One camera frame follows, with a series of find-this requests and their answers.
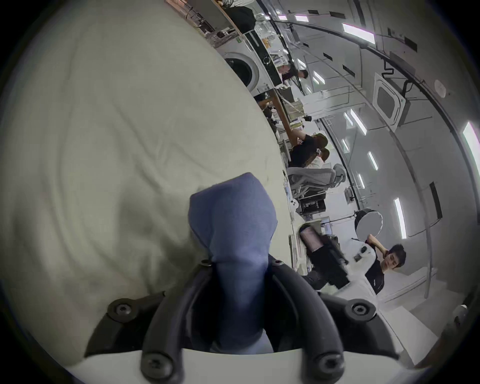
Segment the washing machine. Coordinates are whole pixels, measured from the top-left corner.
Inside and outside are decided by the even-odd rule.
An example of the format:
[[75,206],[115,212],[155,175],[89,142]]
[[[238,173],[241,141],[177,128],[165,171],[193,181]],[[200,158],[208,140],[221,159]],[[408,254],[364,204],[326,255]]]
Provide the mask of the washing machine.
[[254,30],[231,39],[216,50],[252,96],[282,84],[272,58]]

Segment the ceiling air conditioner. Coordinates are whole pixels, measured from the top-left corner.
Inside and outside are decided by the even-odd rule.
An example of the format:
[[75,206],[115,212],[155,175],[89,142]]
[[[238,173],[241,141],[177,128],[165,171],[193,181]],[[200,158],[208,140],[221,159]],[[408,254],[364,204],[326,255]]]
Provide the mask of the ceiling air conditioner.
[[397,89],[397,85],[378,73],[375,74],[372,104],[393,132],[403,124],[410,106]]

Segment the person sitting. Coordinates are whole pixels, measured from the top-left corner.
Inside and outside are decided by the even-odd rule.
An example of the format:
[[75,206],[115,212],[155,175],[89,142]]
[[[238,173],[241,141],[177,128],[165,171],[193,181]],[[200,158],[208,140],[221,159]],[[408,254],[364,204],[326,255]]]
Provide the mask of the person sitting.
[[[293,146],[290,152],[291,161],[288,163],[289,167],[306,167],[317,157],[317,149],[322,150],[328,144],[328,139],[321,133],[310,136],[305,132],[293,129],[291,130],[291,134],[302,140],[302,143]],[[330,155],[330,152],[327,154],[327,152],[324,151],[324,161],[328,158],[328,155]]]
[[320,150],[320,154],[317,155],[310,164],[307,164],[305,168],[322,168],[324,166],[325,161],[330,156],[330,151],[326,148],[322,148]]
[[388,250],[373,235],[368,235],[366,243],[382,255],[382,261],[377,258],[365,274],[375,294],[378,295],[384,287],[385,272],[405,264],[407,253],[401,244],[396,244]]

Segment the ceiling light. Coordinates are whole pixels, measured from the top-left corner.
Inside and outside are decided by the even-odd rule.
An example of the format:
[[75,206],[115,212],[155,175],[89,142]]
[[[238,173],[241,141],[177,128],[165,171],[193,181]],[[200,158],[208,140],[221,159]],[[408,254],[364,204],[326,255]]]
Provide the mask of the ceiling light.
[[357,116],[357,114],[353,111],[353,109],[350,110],[350,115],[352,115],[353,119],[357,122],[361,132],[363,133],[364,136],[367,135],[367,129],[365,128],[365,126],[363,125],[363,123],[361,122],[361,120],[359,119],[359,117]]
[[367,40],[369,43],[375,44],[375,35],[372,32],[365,31],[364,29],[360,29],[354,27],[353,25],[342,23],[343,30],[345,33],[350,35],[359,37],[363,40]]
[[363,184],[363,179],[361,178],[361,174],[358,174],[359,180],[360,180],[360,185],[363,189],[365,189],[365,184]]
[[297,21],[304,21],[308,23],[308,17],[305,15],[295,15],[295,18],[297,19]]
[[347,121],[350,123],[351,126],[353,126],[353,121],[350,117],[348,117],[347,113],[346,112],[343,112],[343,116],[345,116],[345,118],[347,119]]
[[470,121],[467,123],[462,133],[467,141],[468,147],[470,148],[470,152],[472,153],[473,161],[477,166],[477,173],[480,175],[480,142]]
[[395,200],[396,214],[398,215],[398,222],[400,223],[400,232],[402,234],[402,239],[407,238],[407,229],[405,228],[405,219],[403,217],[402,205],[400,204],[400,199],[397,197]]
[[313,75],[320,80],[323,84],[325,84],[325,80],[322,76],[320,76],[317,72],[313,71]]
[[368,151],[368,157],[370,158],[370,161],[372,162],[373,167],[375,168],[376,171],[378,171],[378,165],[375,159],[373,158],[373,155],[370,151]]
[[342,139],[343,146],[345,147],[345,152],[348,152],[350,149],[348,148],[347,142],[345,139]]

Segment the office chair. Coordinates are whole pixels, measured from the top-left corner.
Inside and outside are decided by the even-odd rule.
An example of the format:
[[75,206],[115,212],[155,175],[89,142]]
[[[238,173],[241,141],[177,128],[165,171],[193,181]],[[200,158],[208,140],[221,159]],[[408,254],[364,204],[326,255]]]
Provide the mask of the office chair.
[[347,171],[341,164],[329,168],[287,168],[288,181],[293,198],[301,198],[309,190],[323,192],[329,188],[337,187],[347,178]]

